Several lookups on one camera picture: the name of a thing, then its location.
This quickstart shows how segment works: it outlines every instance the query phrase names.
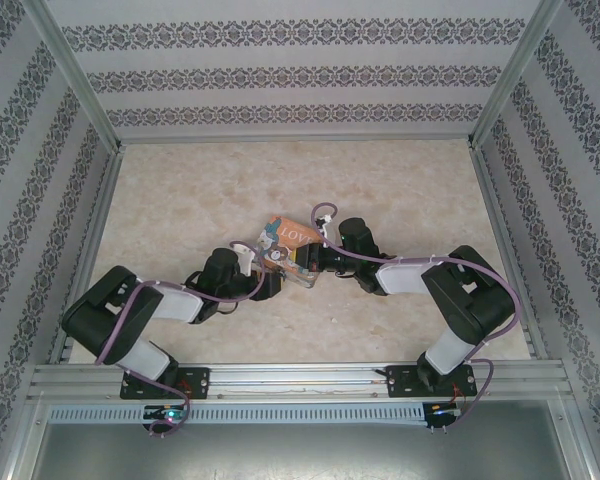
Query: metal bracket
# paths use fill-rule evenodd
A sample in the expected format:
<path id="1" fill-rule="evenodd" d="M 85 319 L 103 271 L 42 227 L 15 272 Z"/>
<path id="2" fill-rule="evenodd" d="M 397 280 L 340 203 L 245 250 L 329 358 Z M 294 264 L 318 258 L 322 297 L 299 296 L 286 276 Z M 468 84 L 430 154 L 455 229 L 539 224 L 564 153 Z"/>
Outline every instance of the metal bracket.
<path id="1" fill-rule="evenodd" d="M 191 400 L 206 400 L 209 392 L 210 370 L 203 367 L 178 368 L 173 388 L 180 390 Z M 120 387 L 120 398 L 123 400 L 176 400 L 175 393 L 164 391 L 125 372 Z"/>
<path id="2" fill-rule="evenodd" d="M 418 379 L 417 367 L 414 365 L 389 365 L 386 368 L 387 391 L 389 398 L 421 398 L 421 397 L 453 397 L 453 386 L 456 385 L 467 397 L 478 393 L 473 368 L 470 365 L 460 365 L 449 374 L 443 385 L 435 392 Z"/>

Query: aluminum frame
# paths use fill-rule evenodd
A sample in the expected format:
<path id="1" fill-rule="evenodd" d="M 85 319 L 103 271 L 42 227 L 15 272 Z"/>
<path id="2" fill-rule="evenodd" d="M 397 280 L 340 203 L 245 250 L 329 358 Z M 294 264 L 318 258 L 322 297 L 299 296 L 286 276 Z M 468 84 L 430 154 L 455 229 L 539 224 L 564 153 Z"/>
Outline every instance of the aluminum frame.
<path id="1" fill-rule="evenodd" d="M 507 66 L 482 109 L 476 126 L 469 135 L 473 147 L 484 143 L 485 138 L 489 135 L 489 131 L 561 5 L 562 0 L 540 0 L 527 28 L 522 33 L 522 38 L 516 45 Z"/>
<path id="2" fill-rule="evenodd" d="M 68 305 L 72 305 L 76 302 L 89 289 L 91 274 L 93 273 L 93 267 L 96 263 L 104 227 L 107 223 L 111 201 L 113 200 L 113 192 L 116 188 L 118 174 L 120 173 L 120 167 L 122 166 L 122 160 L 124 158 L 124 151 L 125 147 L 119 147 L 116 149 L 115 153 L 111 154 L 113 155 L 113 158 L 107 167 L 102 193 L 97 200 L 94 211 L 93 226 L 89 229 L 85 240 L 87 248 L 85 248 L 78 263 L 78 270 L 76 271 L 76 275 L 71 285 L 71 291 L 69 292 Z M 60 330 L 55 343 L 53 344 L 49 363 L 55 364 L 62 361 L 63 351 L 67 341 L 67 334 L 64 330 Z"/>
<path id="3" fill-rule="evenodd" d="M 87 112 L 107 152 L 115 151 L 120 145 L 120 139 L 46 0 L 22 0 L 22 6 L 78 97 L 80 105 Z"/>
<path id="4" fill-rule="evenodd" d="M 414 365 L 413 362 L 399 363 Z M 482 401 L 547 401 L 571 478 L 600 478 L 591 446 L 584 435 L 584 426 L 562 361 L 517 360 L 494 363 L 494 378 Z M 196 405 L 223 405 L 235 408 L 260 405 L 263 409 L 267 409 L 276 405 L 388 406 L 405 402 L 421 403 L 422 398 L 389 398 L 386 379 L 375 371 L 387 365 L 387 363 L 335 363 L 183 366 L 204 366 L 211 371 L 208 398 L 195 401 Z M 476 383 L 480 388 L 487 376 L 488 366 L 474 364 L 473 367 Z M 116 367 L 74 364 L 35 367 L 13 448 L 0 478 L 2 480 L 32 478 L 54 407 L 80 405 L 87 409 L 101 411 L 102 406 L 164 403 L 164 400 L 160 399 L 121 400 L 118 395 L 122 375 L 122 370 Z M 447 399 L 427 399 L 427 401 L 443 400 Z M 94 423 L 129 422 L 110 418 L 99 419 Z M 385 419 L 382 423 L 391 423 L 391 421 Z"/>

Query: gray metal panel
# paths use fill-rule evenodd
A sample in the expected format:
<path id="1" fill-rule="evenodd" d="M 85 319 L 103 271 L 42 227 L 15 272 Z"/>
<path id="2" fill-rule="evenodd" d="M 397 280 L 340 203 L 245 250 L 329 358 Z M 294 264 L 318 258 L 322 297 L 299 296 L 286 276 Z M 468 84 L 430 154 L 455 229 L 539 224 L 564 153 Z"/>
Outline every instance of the gray metal panel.
<path id="1" fill-rule="evenodd" d="M 156 440 L 132 425 L 49 425 L 34 478 L 552 480 L 568 474 L 546 406 L 498 402 L 480 405 L 448 435 L 422 427 L 206 425 Z"/>

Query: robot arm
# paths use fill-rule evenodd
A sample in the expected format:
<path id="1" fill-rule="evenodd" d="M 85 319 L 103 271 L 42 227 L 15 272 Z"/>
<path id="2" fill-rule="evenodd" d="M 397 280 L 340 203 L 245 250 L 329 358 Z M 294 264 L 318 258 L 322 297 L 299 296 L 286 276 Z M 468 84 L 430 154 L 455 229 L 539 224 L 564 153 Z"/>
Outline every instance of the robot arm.
<path id="1" fill-rule="evenodd" d="M 324 227 L 326 223 L 322 221 L 318 226 Z M 448 392 L 454 373 L 469 368 L 461 368 L 464 360 L 514 313 L 510 293 L 499 281 L 484 273 L 494 272 L 493 268 L 468 246 L 451 252 L 447 261 L 436 261 L 433 257 L 415 264 L 386 263 L 394 257 L 380 252 L 361 218 L 343 221 L 339 232 L 342 248 L 333 244 L 334 248 L 309 244 L 296 251 L 296 263 L 312 271 L 333 271 L 339 276 L 349 274 L 364 291 L 375 295 L 429 293 L 448 328 L 420 356 L 417 379 L 409 381 L 410 386 L 424 391 L 425 395 L 427 391 L 429 395 L 438 396 Z M 362 257 L 352 258 L 346 253 Z M 175 318 L 198 324 L 218 311 L 219 302 L 232 303 L 232 299 L 245 298 L 264 300 L 276 295 L 281 290 L 282 274 L 264 271 L 261 263 L 258 278 L 250 271 L 252 259 L 246 251 L 218 248 L 201 272 L 192 274 L 184 286 L 173 285 L 176 289 L 165 288 L 169 285 L 163 286 L 160 282 L 137 289 L 142 282 L 126 268 L 115 267 L 67 311 L 62 326 L 98 357 L 97 363 L 117 364 L 145 377 L 153 385 L 166 386 L 173 393 L 182 381 L 183 369 L 178 369 L 178 363 L 169 354 L 141 339 L 142 330 L 152 318 Z M 373 259 L 382 259 L 385 263 Z M 453 259 L 469 262 L 474 268 L 452 263 Z M 125 318 L 120 314 L 122 307 L 127 311 Z M 140 379 L 145 383 L 139 390 L 145 390 L 145 380 Z M 189 392 L 184 392 L 184 398 L 188 399 Z"/>
<path id="2" fill-rule="evenodd" d="M 393 258 L 380 253 L 361 218 L 343 221 L 339 231 L 344 250 L 366 257 Z M 495 273 L 469 246 L 457 248 L 449 257 Z M 467 355 L 514 313 L 513 299 L 495 279 L 461 265 L 436 262 L 435 257 L 421 264 L 381 265 L 347 257 L 322 244 L 311 244 L 302 247 L 296 258 L 302 266 L 316 271 L 335 271 L 340 276 L 350 273 L 364 291 L 375 295 L 429 293 L 448 325 L 438 341 L 418 359 L 418 377 L 432 392 L 444 385 Z"/>

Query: patterned wallpaper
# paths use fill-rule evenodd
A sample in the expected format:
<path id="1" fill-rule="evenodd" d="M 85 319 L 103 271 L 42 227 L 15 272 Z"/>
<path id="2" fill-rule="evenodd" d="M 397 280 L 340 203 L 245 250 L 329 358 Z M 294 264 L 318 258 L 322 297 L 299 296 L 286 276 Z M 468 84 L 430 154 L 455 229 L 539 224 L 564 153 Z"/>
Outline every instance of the patterned wallpaper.
<path id="1" fill-rule="evenodd" d="M 0 461 L 44 363 L 108 156 L 21 4 L 0 0 Z"/>
<path id="2" fill-rule="evenodd" d="M 538 0 L 49 0 L 123 138 L 470 133 Z"/>
<path id="3" fill-rule="evenodd" d="M 564 2 L 482 151 L 600 464 L 600 0 Z"/>

